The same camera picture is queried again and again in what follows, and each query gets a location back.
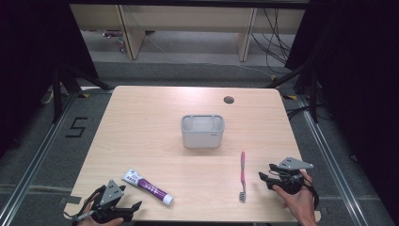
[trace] black cable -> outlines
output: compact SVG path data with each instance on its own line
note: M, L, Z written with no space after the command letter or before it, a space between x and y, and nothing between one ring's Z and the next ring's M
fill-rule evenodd
M277 18L277 17L278 17L278 12L275 10L275 14L276 14L275 25L272 25L272 23L271 23L271 21L270 21L270 19L269 19L269 16L267 15L267 12L266 12L265 8L263 9L263 12L264 12L264 15L266 16L266 19L267 19L267 21L269 22L269 25L270 25L270 27L271 27L271 29L272 29L272 36L271 36L271 38L270 38L269 44L267 45L267 52L271 52L271 51L270 51L270 45L271 45L271 43L273 42L273 37L276 36L276 38L279 40L279 37L278 37L278 35L276 34L276 25L277 25L277 19L278 19L278 18ZM285 59L285 60L284 60L284 59L281 59L281 60L282 60L282 63L283 63L283 64L286 64L286 59ZM268 55L266 55L266 65L267 65L267 68L268 68L270 71L272 71L273 73L280 73L280 72L276 72L276 71L274 71L273 69L270 68L269 63L268 63Z
M285 45L288 49L290 49L290 51L291 51L291 48L287 44L285 44L284 41L282 41L281 38L279 37L279 21L278 21L279 9L275 8L275 25L274 26L272 25L272 23L270 21L270 18L267 15L267 12L266 12L265 8L263 9L263 12L264 12L264 15L266 16L267 21L269 22L270 27L272 28L272 35L274 34L276 36L276 39L279 42L279 48L280 48L280 50L282 52L282 55L283 56L287 56L287 54L284 52L284 47L282 45Z
M106 189L106 186L101 186L99 188L97 188L89 197L88 199L86 199L85 203L82 206L82 209L80 209L79 213L77 213L75 216L78 218L79 216L81 216L83 214L83 211L85 211L86 207L88 206L88 204L91 202L91 200L93 199L93 197L99 193L102 192ZM78 223L78 221L74 221L72 223L72 226L76 226Z
M316 209L317 206L319 205L319 194L317 194L317 191L314 189L313 184L308 179L306 179L306 178L304 178L304 179L305 179L305 181L307 181L310 184L310 186L306 185L306 183L300 183L299 181L297 181L297 182L300 183L301 185L303 185L304 187L306 187L311 192L311 194L314 197L313 206L314 206L314 209Z
M276 55L275 53L271 52L269 49L267 49L266 47L264 47L256 38L253 34L252 38L255 40L255 42L258 44L258 46L265 51L267 54L271 55L272 57L274 57L275 59L277 59L278 61L280 61L281 63L285 63L285 60L281 57L279 57L278 55Z
M309 105L307 105L307 106L302 106L302 107L297 108L297 109L289 109L289 110L286 110L286 111L291 111L290 113L287 114L288 120L290 121L290 120L293 118L294 115L296 115L297 113L299 113L299 112L301 112L301 111L308 110L309 108L311 108L311 107L310 107Z
M279 48L281 50L281 53L284 56L285 61L287 61L288 55L287 55L287 53L285 53L285 50L284 50L284 48L282 46L283 41L279 38L279 20L278 20L278 18L279 18L279 9L278 8L275 8L275 17L276 17L276 24L275 24L276 38L279 41Z
M272 42L264 33L262 33L262 36L268 41L268 42ZM281 47L279 44L275 44L274 42L272 42L272 45L276 46L276 47L280 47L283 48L286 51L291 51L290 47Z

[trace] toothbrush handle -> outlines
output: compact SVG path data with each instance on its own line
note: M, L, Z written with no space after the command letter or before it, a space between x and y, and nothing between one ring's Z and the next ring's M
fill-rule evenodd
M246 165L246 153L241 152L241 183L243 183L243 186L246 184L246 176L244 174L245 165Z

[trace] toothpaste cap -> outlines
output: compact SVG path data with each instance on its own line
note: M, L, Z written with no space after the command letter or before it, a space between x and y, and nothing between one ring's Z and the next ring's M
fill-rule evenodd
M164 199L162 200L163 203L166 205L172 205L173 204L173 197L169 194L167 194Z

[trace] wooden table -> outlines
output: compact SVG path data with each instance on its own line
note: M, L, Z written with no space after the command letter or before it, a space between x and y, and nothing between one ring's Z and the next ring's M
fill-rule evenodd
M224 98L231 96L233 104ZM181 118L219 114L225 120L216 149L183 146ZM246 152L247 201L238 200L240 156ZM87 198L113 179L126 185L119 207L143 201L134 220L295 221L268 190L259 171L285 157L301 159L279 93L274 89L117 87L72 191ZM132 168L174 197L166 206L120 178ZM75 214L80 204L67 204Z

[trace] aluminum rail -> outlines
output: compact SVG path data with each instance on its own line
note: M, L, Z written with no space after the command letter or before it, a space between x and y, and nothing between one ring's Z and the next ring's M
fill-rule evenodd
M44 138L35 156L33 157L28 168L26 169L24 176L15 187L6 205L2 208L0 215L1 225L9 226L11 221L14 219L27 191L29 190L30 185L38 174L46 155L48 154L54 140L56 139L56 135L61 125L63 124L72 103L74 102L74 100L76 100L77 95L77 93L70 93L70 96L67 98L64 104L64 113L50 127L46 137Z
M305 97L302 95L298 95L298 101L301 107L308 105ZM359 226L369 225L363 214L363 211L361 210L360 204L355 197L355 194L347 183L345 177L343 176L343 172L335 160L334 154L330 150L319 125L313 121L311 114L308 111L305 111L304 115L309 127L311 128L314 139L319 146L320 152L326 161L327 167L331 172L332 179L334 180L335 185L337 186L343 198L343 202L346 205L348 213L354 224Z

